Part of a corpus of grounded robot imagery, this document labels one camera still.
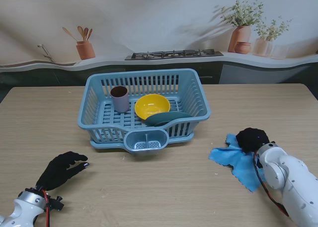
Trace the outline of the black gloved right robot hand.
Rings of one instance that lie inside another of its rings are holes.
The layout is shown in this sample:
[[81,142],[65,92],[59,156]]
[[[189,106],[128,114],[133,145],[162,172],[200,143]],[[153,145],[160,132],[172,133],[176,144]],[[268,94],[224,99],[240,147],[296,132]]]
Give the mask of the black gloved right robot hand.
[[258,151],[263,145],[270,143],[267,134],[260,129],[246,128],[236,135],[236,140],[243,152]]

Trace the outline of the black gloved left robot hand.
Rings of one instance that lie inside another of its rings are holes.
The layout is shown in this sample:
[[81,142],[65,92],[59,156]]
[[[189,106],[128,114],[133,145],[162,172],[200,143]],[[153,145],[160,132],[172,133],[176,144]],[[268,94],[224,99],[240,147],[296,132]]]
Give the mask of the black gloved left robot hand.
[[89,166],[88,157],[68,151],[51,160],[36,182],[37,190],[54,190]]

